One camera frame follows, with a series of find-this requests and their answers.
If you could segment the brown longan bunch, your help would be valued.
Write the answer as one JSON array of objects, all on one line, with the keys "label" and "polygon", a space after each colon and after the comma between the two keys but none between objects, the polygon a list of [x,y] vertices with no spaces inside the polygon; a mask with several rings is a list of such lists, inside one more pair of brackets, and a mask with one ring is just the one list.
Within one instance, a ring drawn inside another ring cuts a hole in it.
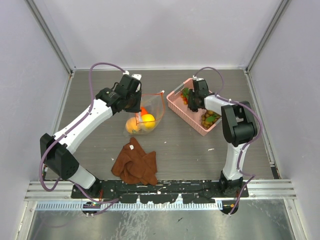
[{"label": "brown longan bunch", "polygon": [[212,127],[221,116],[212,110],[207,110],[204,114],[201,115],[201,126],[208,130]]}]

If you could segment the orange persimmon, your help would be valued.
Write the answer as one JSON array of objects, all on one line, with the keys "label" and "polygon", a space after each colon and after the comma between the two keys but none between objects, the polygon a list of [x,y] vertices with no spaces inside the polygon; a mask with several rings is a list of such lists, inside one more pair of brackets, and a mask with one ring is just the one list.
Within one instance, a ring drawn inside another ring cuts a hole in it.
[{"label": "orange persimmon", "polygon": [[143,115],[148,114],[148,111],[146,110],[146,108],[141,107],[141,108],[140,108],[140,113],[141,113],[141,116],[143,116]]}]

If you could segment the clear zip top bag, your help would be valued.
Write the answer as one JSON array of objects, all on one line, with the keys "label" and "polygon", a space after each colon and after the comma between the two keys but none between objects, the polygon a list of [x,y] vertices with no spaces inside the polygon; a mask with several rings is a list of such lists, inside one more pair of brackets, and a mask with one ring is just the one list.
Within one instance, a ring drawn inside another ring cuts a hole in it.
[{"label": "clear zip top bag", "polygon": [[153,94],[142,94],[140,112],[130,113],[124,125],[125,135],[151,133],[165,114],[164,90]]}]

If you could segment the orange peach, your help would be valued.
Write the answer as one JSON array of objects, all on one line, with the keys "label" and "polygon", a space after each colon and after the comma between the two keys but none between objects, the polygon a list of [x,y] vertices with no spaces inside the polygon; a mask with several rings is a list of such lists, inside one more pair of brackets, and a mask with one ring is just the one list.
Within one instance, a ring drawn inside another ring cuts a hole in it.
[{"label": "orange peach", "polygon": [[125,129],[129,134],[136,134],[140,131],[140,127],[138,126],[135,117],[131,117],[126,121]]}]

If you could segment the yellow apple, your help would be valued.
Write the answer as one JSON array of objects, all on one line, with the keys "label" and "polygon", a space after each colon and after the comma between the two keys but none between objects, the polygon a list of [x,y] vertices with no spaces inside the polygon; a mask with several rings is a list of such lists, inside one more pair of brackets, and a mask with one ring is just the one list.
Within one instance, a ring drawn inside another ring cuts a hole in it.
[{"label": "yellow apple", "polygon": [[146,130],[152,130],[156,126],[155,117],[152,114],[145,114],[141,116],[142,125]]}]

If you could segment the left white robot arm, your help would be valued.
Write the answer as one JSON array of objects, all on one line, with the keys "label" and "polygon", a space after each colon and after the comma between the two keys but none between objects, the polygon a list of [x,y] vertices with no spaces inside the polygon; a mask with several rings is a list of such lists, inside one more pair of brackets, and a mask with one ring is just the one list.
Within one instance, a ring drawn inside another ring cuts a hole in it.
[{"label": "left white robot arm", "polygon": [[40,138],[43,163],[62,180],[79,186],[88,198],[99,195],[101,181],[80,165],[74,153],[93,130],[116,113],[141,110],[141,78],[140,74],[123,74],[112,88],[100,90],[89,107],[69,125],[52,136],[45,133]]}]

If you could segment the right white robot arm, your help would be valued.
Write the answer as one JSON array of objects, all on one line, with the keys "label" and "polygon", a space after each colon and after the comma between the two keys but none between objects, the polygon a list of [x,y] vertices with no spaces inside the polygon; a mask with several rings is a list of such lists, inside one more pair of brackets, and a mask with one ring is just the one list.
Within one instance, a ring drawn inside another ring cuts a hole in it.
[{"label": "right white robot arm", "polygon": [[237,188],[243,185],[242,165],[246,151],[257,136],[257,116],[249,102],[226,99],[209,91],[203,78],[192,78],[193,89],[189,90],[188,108],[213,111],[221,116],[223,137],[228,143],[225,165],[220,173],[219,191],[225,197],[231,197]]}]

